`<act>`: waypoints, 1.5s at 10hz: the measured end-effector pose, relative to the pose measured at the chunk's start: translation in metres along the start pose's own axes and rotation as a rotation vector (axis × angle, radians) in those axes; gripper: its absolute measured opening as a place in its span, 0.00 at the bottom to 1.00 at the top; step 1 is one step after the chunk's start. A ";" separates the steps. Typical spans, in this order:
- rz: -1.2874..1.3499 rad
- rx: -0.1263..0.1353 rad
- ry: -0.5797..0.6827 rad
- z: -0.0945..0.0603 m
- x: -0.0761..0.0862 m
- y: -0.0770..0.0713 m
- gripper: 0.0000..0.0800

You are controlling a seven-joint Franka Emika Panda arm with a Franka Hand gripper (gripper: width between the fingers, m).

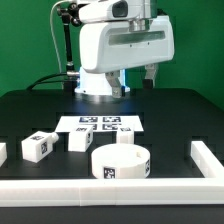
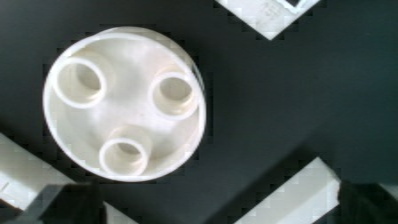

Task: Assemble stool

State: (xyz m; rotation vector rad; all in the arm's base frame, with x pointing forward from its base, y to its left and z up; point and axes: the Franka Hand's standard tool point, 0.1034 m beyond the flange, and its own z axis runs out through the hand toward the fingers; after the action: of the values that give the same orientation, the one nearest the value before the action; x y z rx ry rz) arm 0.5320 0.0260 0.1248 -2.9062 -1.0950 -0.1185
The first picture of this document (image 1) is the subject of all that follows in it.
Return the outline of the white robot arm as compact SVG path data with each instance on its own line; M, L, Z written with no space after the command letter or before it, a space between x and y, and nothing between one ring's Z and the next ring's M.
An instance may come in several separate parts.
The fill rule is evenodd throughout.
M95 0L79 10L80 84L92 98L120 98L129 91L125 71L143 66L152 80L158 64L174 56L169 16L156 0Z

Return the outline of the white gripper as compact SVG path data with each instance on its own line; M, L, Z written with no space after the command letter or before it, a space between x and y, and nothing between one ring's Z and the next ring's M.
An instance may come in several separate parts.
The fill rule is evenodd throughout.
M158 65L153 63L169 61L173 56L173 30L168 16L153 19L145 31L131 32L128 21L86 24L80 31L83 69L106 73L114 98L122 96L120 72L116 70L146 65L143 86L153 88L158 72Z

